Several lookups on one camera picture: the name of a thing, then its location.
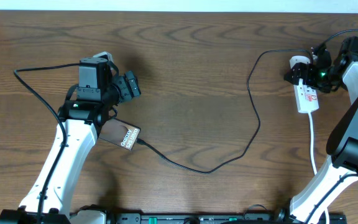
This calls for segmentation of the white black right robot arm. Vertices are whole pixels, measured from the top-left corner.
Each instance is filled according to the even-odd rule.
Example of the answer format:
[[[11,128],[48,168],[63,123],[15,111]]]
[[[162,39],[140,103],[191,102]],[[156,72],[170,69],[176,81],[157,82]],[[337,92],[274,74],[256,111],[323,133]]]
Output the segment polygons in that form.
[[[312,50],[312,59],[294,56],[284,80],[294,86],[300,113],[318,109],[316,92],[345,89],[351,106],[328,137],[327,157],[308,185],[278,211],[275,220],[288,223],[318,223],[329,205],[358,181],[358,37],[343,40],[338,56],[331,59],[322,43]]]

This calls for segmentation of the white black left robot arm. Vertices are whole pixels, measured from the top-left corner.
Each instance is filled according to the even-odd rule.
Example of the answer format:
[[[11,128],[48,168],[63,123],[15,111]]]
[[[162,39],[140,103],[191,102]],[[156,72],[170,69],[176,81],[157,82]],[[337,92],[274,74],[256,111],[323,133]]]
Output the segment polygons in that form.
[[[114,223],[115,216],[95,205],[70,213],[71,201],[85,160],[99,138],[131,150],[140,128],[109,112],[140,96],[137,77],[123,75],[112,55],[101,52],[76,64],[79,81],[52,114],[57,132],[45,164],[27,196],[15,210],[4,209],[0,223]]]

